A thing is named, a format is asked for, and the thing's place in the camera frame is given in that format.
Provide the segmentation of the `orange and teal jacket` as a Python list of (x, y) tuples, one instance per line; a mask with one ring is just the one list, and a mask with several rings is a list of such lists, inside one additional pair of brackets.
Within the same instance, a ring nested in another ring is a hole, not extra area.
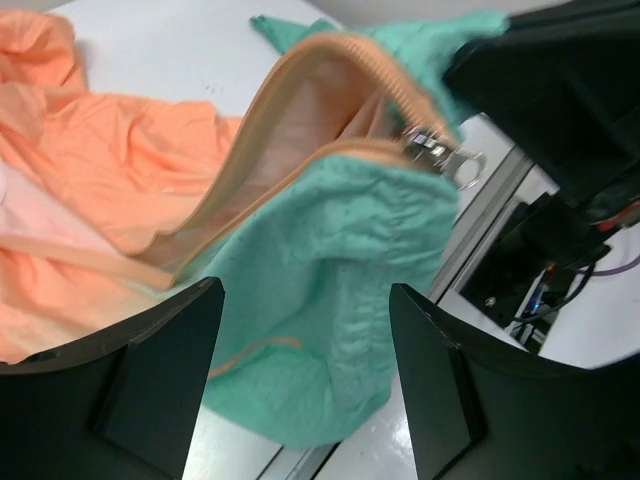
[(204, 393), (291, 448), (340, 442), (389, 400), (393, 284), (426, 290), (457, 186), (403, 152), (461, 146), (443, 76), (505, 14), (338, 30), (256, 16), (279, 50), (241, 118), (96, 93), (72, 24), (1, 14), (1, 359), (108, 328), (213, 276), (226, 295)]

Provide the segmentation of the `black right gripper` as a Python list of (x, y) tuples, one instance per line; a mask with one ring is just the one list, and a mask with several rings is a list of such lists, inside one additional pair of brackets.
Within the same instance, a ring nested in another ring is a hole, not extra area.
[(445, 83), (557, 185), (531, 206), (537, 268), (577, 270), (639, 221), (639, 4), (571, 1), (467, 43)]

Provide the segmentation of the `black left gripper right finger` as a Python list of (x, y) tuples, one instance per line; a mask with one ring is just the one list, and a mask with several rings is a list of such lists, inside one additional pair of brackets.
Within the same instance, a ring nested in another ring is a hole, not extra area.
[(639, 359), (596, 369), (519, 349), (405, 284), (389, 303), (422, 479), (635, 479)]

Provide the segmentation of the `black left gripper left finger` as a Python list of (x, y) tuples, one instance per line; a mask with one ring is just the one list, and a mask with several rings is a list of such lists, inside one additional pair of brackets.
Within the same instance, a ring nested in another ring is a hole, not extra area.
[(179, 479), (220, 326), (201, 280), (94, 334), (1, 367), (5, 479)]

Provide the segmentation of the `silver zipper slider pull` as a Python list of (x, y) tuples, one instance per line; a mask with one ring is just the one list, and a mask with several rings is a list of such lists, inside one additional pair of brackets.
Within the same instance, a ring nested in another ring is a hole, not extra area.
[[(428, 165), (437, 173), (449, 178), (459, 190), (467, 190), (481, 180), (487, 159), (481, 152), (454, 146), (433, 128), (406, 127), (400, 133), (403, 152), (414, 163)], [(475, 172), (469, 179), (460, 179), (460, 171), (473, 165)]]

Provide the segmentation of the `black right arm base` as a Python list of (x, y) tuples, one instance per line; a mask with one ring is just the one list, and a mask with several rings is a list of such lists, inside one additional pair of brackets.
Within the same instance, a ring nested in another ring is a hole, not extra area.
[(513, 235), (529, 205), (511, 200), (482, 243), (459, 292), (493, 324), (537, 354), (560, 310), (595, 277), (595, 265), (612, 247), (604, 243), (581, 267), (559, 268), (540, 261)]

